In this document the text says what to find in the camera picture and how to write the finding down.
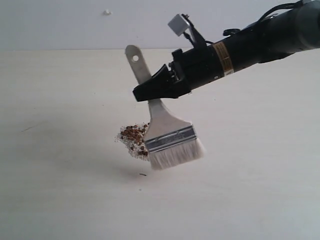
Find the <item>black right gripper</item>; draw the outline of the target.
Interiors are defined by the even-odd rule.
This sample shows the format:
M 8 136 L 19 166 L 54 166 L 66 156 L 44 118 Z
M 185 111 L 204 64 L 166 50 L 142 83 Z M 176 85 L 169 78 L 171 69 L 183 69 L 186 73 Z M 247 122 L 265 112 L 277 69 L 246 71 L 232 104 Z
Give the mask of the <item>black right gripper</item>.
M 193 48 L 172 53 L 170 70 L 164 64 L 146 82 L 133 89 L 137 102 L 154 99 L 177 99 L 191 93 L 192 90 L 225 77 L 225 70 L 218 48 L 224 45 L 222 40 L 208 44 L 193 42 Z

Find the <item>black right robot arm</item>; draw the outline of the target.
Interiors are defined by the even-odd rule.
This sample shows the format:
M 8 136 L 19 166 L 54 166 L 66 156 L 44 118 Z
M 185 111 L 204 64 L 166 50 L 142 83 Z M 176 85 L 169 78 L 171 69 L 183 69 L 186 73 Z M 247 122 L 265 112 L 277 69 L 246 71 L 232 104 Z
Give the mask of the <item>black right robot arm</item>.
M 320 47 L 320 3 L 299 0 L 277 5 L 245 28 L 224 30 L 223 39 L 203 38 L 186 14 L 177 14 L 169 27 L 192 48 L 172 53 L 163 65 L 133 89 L 139 102 L 176 99 L 192 90 L 255 64 L 284 59 Z

